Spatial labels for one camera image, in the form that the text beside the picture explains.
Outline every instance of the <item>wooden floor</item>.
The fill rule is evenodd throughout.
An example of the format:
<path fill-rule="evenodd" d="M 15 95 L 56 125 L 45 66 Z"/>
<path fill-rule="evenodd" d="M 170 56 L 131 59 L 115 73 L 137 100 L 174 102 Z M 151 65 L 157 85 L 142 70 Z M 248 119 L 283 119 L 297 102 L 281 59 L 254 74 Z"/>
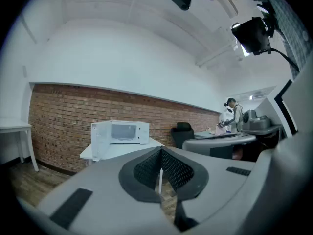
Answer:
<path fill-rule="evenodd" d="M 35 172 L 32 163 L 19 163 L 9 169 L 11 183 L 16 195 L 34 206 L 38 205 L 55 187 L 70 178 L 70 176 L 42 165 L 38 165 L 38 167 L 39 171 Z M 176 193 L 166 179 L 163 179 L 161 199 L 161 206 L 166 217 L 173 222 L 177 198 Z"/>

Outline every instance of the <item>brick wall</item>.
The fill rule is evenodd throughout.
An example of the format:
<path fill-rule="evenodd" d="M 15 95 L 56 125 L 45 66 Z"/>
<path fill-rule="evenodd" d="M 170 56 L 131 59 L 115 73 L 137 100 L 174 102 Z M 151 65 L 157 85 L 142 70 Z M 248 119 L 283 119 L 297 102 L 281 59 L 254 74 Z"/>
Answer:
<path fill-rule="evenodd" d="M 65 85 L 34 87 L 29 123 L 36 159 L 69 171 L 87 161 L 79 154 L 90 144 L 90 124 L 106 120 L 150 123 L 149 136 L 174 146 L 170 129 L 188 122 L 195 132 L 215 128 L 219 114 L 192 106 L 128 93 Z"/>

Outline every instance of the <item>microwave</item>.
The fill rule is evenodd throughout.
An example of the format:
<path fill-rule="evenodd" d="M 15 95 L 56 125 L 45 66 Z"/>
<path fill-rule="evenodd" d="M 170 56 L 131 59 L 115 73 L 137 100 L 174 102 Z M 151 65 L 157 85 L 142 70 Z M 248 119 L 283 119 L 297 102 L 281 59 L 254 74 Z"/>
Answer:
<path fill-rule="evenodd" d="M 94 161 L 101 158 L 110 144 L 148 144 L 149 123 L 105 121 L 91 124 L 91 149 Z"/>

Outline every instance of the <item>table leg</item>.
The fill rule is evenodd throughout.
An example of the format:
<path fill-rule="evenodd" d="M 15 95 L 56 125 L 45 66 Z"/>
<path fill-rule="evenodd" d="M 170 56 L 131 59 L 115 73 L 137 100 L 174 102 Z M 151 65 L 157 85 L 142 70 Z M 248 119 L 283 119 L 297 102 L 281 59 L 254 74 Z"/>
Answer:
<path fill-rule="evenodd" d="M 16 140 L 16 145 L 18 146 L 18 152 L 19 152 L 19 156 L 20 156 L 20 161 L 21 161 L 21 163 L 24 163 L 24 156 L 23 156 L 23 151 L 22 151 L 20 133 L 21 132 L 16 132 L 15 133 L 15 140 Z"/>
<path fill-rule="evenodd" d="M 34 169 L 35 169 L 35 171 L 39 171 L 38 166 L 37 166 L 37 162 L 35 159 L 33 143 L 31 141 L 31 130 L 30 130 L 30 128 L 27 130 L 27 143 L 28 143 L 28 149 L 29 149 L 31 160 L 33 162 Z"/>
<path fill-rule="evenodd" d="M 163 178 L 163 170 L 160 171 L 160 181 L 158 183 L 158 193 L 161 195 L 162 192 L 162 178 Z"/>

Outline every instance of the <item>cable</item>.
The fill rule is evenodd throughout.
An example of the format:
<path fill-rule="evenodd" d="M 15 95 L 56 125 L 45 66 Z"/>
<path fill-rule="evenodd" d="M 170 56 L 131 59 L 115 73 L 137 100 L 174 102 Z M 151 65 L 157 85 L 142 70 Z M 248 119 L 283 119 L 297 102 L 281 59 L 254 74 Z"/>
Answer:
<path fill-rule="evenodd" d="M 284 53 L 282 53 L 279 50 L 276 50 L 274 48 L 270 48 L 270 50 L 278 52 L 279 54 L 281 54 L 298 72 L 300 72 L 299 67 L 288 56 L 286 56 Z"/>

